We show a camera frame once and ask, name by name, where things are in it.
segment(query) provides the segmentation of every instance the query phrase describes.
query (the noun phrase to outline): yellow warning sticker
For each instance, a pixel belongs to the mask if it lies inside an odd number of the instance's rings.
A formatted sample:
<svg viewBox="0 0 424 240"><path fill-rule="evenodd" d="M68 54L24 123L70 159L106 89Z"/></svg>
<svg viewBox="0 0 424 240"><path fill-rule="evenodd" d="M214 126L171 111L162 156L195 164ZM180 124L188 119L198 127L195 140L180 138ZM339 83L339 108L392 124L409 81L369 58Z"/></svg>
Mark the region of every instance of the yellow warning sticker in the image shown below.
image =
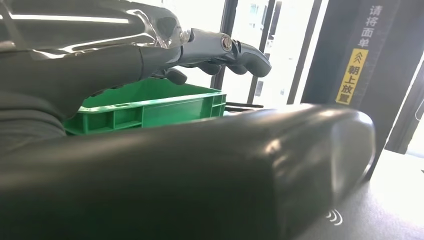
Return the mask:
<svg viewBox="0 0 424 240"><path fill-rule="evenodd" d="M335 99L336 103L346 105L351 103L367 55L367 49L353 49L349 63L346 67L346 72L344 73L343 81L338 90L337 98Z"/></svg>

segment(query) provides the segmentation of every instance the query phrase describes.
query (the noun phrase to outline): black table surface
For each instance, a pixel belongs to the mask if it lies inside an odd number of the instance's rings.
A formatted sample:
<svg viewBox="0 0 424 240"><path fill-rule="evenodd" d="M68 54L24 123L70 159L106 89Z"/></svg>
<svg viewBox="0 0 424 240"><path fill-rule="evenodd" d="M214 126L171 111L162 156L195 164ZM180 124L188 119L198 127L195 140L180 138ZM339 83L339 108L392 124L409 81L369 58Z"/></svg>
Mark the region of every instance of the black table surface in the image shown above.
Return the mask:
<svg viewBox="0 0 424 240"><path fill-rule="evenodd" d="M424 158L384 151L371 181L298 240L424 240Z"/></svg>

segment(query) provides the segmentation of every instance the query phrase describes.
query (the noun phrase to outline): wireless signal icon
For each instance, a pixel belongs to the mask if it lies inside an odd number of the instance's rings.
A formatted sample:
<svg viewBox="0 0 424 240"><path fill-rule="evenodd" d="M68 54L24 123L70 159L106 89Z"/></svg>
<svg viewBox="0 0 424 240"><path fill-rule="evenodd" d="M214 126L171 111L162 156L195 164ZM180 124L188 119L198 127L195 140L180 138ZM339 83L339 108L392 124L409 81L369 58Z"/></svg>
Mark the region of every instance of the wireless signal icon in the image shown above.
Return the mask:
<svg viewBox="0 0 424 240"><path fill-rule="evenodd" d="M343 217L337 209L329 211L325 218L332 222L334 226L339 226L343 223Z"/></svg>

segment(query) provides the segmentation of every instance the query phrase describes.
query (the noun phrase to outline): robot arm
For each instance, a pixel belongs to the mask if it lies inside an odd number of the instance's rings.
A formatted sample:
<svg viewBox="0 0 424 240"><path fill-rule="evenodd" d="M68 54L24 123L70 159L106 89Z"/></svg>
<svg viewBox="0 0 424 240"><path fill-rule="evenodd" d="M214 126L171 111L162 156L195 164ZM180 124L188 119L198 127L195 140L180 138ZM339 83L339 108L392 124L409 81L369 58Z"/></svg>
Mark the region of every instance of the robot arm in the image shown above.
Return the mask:
<svg viewBox="0 0 424 240"><path fill-rule="evenodd" d="M36 14L40 6L44 14ZM257 77L271 70L256 48L224 33L183 30L161 7L125 0L15 0L0 2L0 10L10 43L0 49L0 91L7 94L0 111L35 109L63 121L85 98L106 89L149 77L184 83L175 66L214 75L225 65Z"/></svg>

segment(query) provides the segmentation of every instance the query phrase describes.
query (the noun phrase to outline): green bin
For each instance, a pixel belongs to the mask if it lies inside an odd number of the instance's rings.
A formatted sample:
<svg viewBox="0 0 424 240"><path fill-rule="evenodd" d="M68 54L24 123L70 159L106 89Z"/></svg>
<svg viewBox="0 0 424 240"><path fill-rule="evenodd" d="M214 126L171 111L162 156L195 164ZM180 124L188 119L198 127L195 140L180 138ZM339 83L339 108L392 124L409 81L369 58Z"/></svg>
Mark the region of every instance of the green bin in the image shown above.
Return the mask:
<svg viewBox="0 0 424 240"><path fill-rule="evenodd" d="M149 78L87 98L63 125L70 135L157 127L222 116L225 104L219 90Z"/></svg>

